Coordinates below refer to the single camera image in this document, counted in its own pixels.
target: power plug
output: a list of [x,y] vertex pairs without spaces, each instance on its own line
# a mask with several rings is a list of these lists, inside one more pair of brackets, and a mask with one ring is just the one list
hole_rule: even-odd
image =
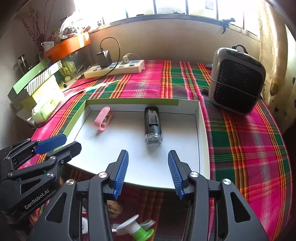
[[101,68],[106,68],[112,64],[112,59],[109,50],[97,53],[98,64]]
[[121,64],[128,64],[128,63],[129,63],[128,54],[126,54],[122,57]]

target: dried flower branch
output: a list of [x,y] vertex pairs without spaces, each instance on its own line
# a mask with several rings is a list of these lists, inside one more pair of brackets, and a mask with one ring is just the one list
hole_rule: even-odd
[[[46,7],[47,7],[47,3],[48,2],[49,2],[49,0],[47,0],[45,2],[44,19],[43,19],[43,17],[41,17],[41,19],[40,19],[39,11],[35,11],[33,8],[30,9],[32,23],[33,23],[33,30],[28,26],[28,24],[26,23],[26,21],[24,20],[24,18],[21,18],[20,19],[20,21],[23,23],[24,27],[26,28],[29,36],[35,42],[35,44],[36,44],[36,46],[37,46],[37,48],[38,48],[38,50],[40,52],[44,52],[44,49],[41,46],[41,43],[43,43],[43,42],[46,41],[46,36],[47,36],[47,31],[48,31],[48,25],[49,25],[49,21],[50,21],[51,16],[52,16],[52,11],[53,11],[54,4],[55,4],[56,0],[53,1],[52,8],[51,8],[51,11],[49,13],[49,18],[48,18],[48,21],[47,21],[47,27],[46,27],[45,12],[46,12]],[[40,27],[42,28],[42,22],[43,21],[44,21],[43,33],[41,33]]]
[[50,13],[49,13],[49,18],[48,18],[48,22],[47,22],[47,29],[46,29],[46,32],[44,33],[45,36],[47,35],[48,25],[49,25],[50,18],[52,17],[52,10],[54,9],[55,1],[56,1],[56,0],[54,0],[54,2],[53,2],[53,4],[52,4],[52,9],[51,9],[51,11],[50,11]]
[[44,34],[45,34],[45,10],[46,10],[46,6],[47,6],[47,3],[49,2],[49,0],[47,0],[46,2],[45,2],[45,7],[44,7],[44,14],[43,14],[43,16],[44,16],[44,26],[43,26],[43,28],[44,28]]

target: carrying handle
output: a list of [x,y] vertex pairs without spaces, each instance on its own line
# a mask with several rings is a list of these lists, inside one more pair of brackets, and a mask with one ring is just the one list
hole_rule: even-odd
[[113,113],[110,112],[110,107],[105,106],[100,113],[98,114],[97,118],[94,121],[94,126],[99,130],[99,131],[104,131],[110,120],[111,117],[113,116]]
[[248,54],[248,52],[247,52],[246,48],[244,47],[244,45],[237,44],[237,45],[235,45],[235,46],[232,46],[232,48],[233,48],[233,49],[237,49],[237,47],[239,47],[239,46],[242,47],[242,49],[244,50],[244,53]]

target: white cup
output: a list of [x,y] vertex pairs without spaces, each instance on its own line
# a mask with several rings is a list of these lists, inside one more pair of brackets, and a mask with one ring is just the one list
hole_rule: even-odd
[[41,45],[44,48],[44,51],[46,52],[52,47],[54,47],[54,41],[47,41],[47,42],[41,43]]

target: plaid blanket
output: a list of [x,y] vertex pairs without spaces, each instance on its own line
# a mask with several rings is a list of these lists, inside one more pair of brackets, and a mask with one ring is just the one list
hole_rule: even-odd
[[[64,104],[61,109],[57,108],[55,116],[42,128],[37,129],[32,139],[46,139],[62,133],[77,109],[87,99],[199,100],[207,131],[211,179],[221,181],[223,178],[228,178],[233,181],[258,216],[269,239],[274,240],[289,220],[292,176],[281,133],[265,104],[259,100],[248,116],[237,116],[215,107],[207,96],[201,94],[202,89],[208,87],[210,82],[210,71],[203,64],[145,61],[145,67],[146,69],[140,74],[81,79],[74,85],[74,87],[79,85],[77,88],[66,92],[69,100],[65,104],[60,103],[60,106]],[[98,83],[107,84],[82,91]],[[44,155],[36,156],[26,163],[26,166],[43,160]],[[72,176],[82,180],[84,174],[75,169],[72,171]],[[184,225],[172,230],[171,227],[176,225],[172,222],[168,224],[169,219],[165,219],[167,224],[161,220],[164,220],[164,213],[169,213],[165,212],[170,203],[168,200],[178,203],[181,211],[177,215],[180,216],[184,216],[187,212],[186,204],[180,204],[168,192],[141,188],[137,190],[137,193],[140,193],[136,198],[138,213],[145,213],[145,218],[153,217],[157,221],[152,240],[167,240],[163,232],[165,226],[173,232],[170,237],[181,240]]]

